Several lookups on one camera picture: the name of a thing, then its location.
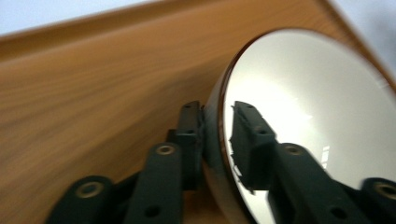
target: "wood grain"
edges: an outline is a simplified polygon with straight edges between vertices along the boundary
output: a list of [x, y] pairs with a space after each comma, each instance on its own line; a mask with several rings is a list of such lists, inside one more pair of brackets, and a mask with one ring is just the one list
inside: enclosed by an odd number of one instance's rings
[[[316, 0], [157, 3], [0, 39], [0, 222], [42, 223], [76, 179], [138, 171], [181, 105], [285, 27], [369, 55]], [[205, 184], [185, 199], [185, 223], [227, 222]]]

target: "round hole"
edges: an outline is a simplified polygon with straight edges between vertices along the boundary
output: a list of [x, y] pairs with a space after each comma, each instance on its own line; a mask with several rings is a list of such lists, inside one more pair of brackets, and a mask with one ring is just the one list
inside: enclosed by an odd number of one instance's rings
[[292, 155], [300, 155], [302, 153], [302, 151], [297, 147], [286, 147], [286, 150]]
[[160, 155], [169, 155], [174, 153], [175, 148], [170, 146], [162, 146], [162, 147], [158, 147], [156, 151]]
[[384, 190], [387, 194], [396, 195], [396, 190], [388, 186], [382, 187], [382, 190]]
[[146, 208], [145, 216], [146, 217], [156, 217], [161, 213], [161, 208], [157, 205], [152, 205]]
[[76, 195], [79, 198], [91, 198], [98, 195], [104, 186], [99, 182], [88, 182], [78, 187]]
[[330, 210], [330, 212], [332, 213], [333, 216], [337, 217], [338, 219], [347, 219], [347, 213], [339, 208], [339, 207], [334, 207]]
[[396, 200], [396, 187], [386, 183], [375, 183], [375, 190], [384, 197]]

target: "wooden table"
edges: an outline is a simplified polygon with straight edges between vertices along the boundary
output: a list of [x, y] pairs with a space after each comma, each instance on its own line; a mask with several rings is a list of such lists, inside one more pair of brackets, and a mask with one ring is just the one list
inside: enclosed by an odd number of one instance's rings
[[[161, 2], [1, 38], [0, 222], [42, 223], [76, 179], [138, 171], [181, 105], [204, 103], [239, 49], [286, 27], [377, 65], [319, 0]], [[185, 193], [184, 222], [228, 223], [205, 182]]]

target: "wooden surface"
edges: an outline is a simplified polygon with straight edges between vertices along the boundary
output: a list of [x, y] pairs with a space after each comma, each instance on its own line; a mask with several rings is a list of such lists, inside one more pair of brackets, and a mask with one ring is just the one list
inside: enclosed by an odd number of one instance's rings
[[[85, 175], [138, 171], [181, 105], [204, 103], [239, 49], [285, 27], [370, 58], [319, 0], [165, 2], [0, 38], [0, 223], [42, 223]], [[227, 223], [205, 183], [185, 194], [184, 221]]]

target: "white wall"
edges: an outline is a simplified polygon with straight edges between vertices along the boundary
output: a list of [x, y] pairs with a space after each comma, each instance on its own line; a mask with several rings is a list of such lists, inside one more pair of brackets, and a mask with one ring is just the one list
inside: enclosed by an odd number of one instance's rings
[[396, 1], [330, 0], [396, 82]]
[[0, 0], [0, 35], [152, 0]]

